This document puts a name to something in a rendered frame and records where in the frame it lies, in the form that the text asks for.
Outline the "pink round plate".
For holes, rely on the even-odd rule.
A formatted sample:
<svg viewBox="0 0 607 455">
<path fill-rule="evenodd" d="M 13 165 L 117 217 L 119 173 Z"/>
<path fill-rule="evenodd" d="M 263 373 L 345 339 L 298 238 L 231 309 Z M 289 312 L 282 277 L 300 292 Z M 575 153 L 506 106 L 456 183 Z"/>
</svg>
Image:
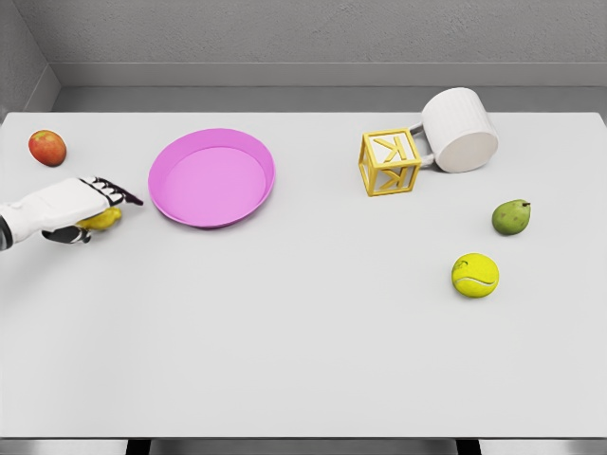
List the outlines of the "pink round plate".
<svg viewBox="0 0 607 455">
<path fill-rule="evenodd" d="M 148 190 L 168 218 L 197 228 L 220 228 L 256 211 L 276 177 L 273 156 L 254 136 L 207 129 L 182 136 L 156 157 Z"/>
</svg>

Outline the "yellow letter block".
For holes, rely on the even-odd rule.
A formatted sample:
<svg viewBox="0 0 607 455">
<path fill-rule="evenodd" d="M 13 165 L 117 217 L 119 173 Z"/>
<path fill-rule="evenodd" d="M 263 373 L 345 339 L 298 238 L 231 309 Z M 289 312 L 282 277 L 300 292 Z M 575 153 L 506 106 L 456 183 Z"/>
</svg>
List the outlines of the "yellow letter block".
<svg viewBox="0 0 607 455">
<path fill-rule="evenodd" d="M 369 196 L 412 191 L 421 165 L 408 128 L 362 134 L 359 170 Z"/>
</svg>

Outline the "red apple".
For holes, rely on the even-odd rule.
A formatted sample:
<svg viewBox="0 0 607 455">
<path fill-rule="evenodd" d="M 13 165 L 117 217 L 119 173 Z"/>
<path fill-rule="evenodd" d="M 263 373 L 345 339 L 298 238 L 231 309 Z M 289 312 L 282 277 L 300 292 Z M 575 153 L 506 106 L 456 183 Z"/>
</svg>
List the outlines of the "red apple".
<svg viewBox="0 0 607 455">
<path fill-rule="evenodd" d="M 48 167 L 60 166 L 66 158 L 66 145 L 63 139 L 50 130 L 33 133 L 28 140 L 31 155 Z"/>
</svg>

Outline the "white ribbed mug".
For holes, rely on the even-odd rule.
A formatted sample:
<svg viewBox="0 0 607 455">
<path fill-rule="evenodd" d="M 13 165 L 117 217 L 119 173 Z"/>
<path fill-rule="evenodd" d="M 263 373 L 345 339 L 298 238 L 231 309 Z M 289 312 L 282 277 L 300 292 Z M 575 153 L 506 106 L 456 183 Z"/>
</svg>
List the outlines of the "white ribbed mug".
<svg viewBox="0 0 607 455">
<path fill-rule="evenodd" d="M 412 132 L 422 132 L 430 146 L 421 166 L 435 164 L 446 173 L 476 170 L 498 150 L 497 131 L 483 103 L 466 87 L 450 88 L 432 97 Z"/>
</svg>

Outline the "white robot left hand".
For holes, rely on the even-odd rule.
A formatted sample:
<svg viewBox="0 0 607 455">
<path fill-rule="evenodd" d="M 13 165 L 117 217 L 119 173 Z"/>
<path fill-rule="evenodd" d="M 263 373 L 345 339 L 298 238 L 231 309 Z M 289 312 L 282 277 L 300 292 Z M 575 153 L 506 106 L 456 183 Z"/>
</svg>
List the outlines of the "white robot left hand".
<svg viewBox="0 0 607 455">
<path fill-rule="evenodd" d="M 23 199 L 23 208 L 28 210 L 28 225 L 47 240 L 86 244 L 91 239 L 90 230 L 77 223 L 121 203 L 143 205 L 131 192 L 105 178 L 70 177 L 29 194 Z"/>
</svg>

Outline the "yellow lemon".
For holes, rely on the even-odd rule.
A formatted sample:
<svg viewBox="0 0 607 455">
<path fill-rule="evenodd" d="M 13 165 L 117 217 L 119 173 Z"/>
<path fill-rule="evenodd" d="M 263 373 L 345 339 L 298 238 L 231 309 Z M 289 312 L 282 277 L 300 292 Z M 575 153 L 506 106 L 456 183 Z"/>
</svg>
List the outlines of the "yellow lemon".
<svg viewBox="0 0 607 455">
<path fill-rule="evenodd" d="M 111 207 L 98 215 L 79 221 L 77 226 L 89 230 L 106 230 L 116 224 L 121 217 L 121 209 L 118 207 Z"/>
</svg>

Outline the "yellow tennis ball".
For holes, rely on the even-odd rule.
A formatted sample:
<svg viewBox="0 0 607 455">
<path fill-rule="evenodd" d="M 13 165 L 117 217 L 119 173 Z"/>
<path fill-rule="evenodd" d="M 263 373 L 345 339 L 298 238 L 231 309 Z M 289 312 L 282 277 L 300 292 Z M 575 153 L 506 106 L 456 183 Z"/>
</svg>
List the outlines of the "yellow tennis ball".
<svg viewBox="0 0 607 455">
<path fill-rule="evenodd" d="M 451 269 L 451 283 L 463 296 L 480 299 L 491 294 L 499 283 L 497 264 L 488 256 L 468 253 L 458 258 Z"/>
</svg>

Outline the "green pear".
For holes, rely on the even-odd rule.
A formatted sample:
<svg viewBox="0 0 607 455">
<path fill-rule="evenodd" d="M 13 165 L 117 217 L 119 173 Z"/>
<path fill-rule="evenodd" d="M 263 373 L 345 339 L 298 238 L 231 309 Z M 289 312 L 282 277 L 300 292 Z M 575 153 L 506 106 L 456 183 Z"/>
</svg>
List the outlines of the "green pear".
<svg viewBox="0 0 607 455">
<path fill-rule="evenodd" d="M 526 229 L 530 221 L 531 204 L 524 199 L 503 203 L 492 213 L 491 223 L 502 235 L 516 235 Z"/>
</svg>

